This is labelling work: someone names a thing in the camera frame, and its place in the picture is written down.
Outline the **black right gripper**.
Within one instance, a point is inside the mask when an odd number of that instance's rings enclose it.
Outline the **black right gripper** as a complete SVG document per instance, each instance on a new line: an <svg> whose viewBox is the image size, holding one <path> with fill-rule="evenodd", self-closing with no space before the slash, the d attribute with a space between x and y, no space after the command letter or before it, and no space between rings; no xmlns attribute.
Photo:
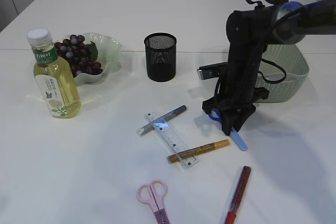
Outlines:
<svg viewBox="0 0 336 224"><path fill-rule="evenodd" d="M226 22L226 35L230 42L227 68L218 78L219 90L203 102L202 109L209 114L221 110L221 125L225 135L232 128L239 132L246 120L256 111L253 105L261 55L265 46L259 46L265 29L259 28L256 11L234 11Z"/></svg>

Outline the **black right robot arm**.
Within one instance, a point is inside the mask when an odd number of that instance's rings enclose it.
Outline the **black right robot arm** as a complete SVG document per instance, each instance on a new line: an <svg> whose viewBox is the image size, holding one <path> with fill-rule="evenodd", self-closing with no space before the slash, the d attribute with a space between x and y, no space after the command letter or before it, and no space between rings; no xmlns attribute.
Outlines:
<svg viewBox="0 0 336 224"><path fill-rule="evenodd" d="M305 35L335 34L335 0L308 5L286 2L231 13L226 23L230 42L228 60L199 67L201 79L217 78L214 96L203 101L203 111L219 111L225 135L239 131L255 112L255 102L269 91L255 86L262 55L268 45L293 45Z"/></svg>

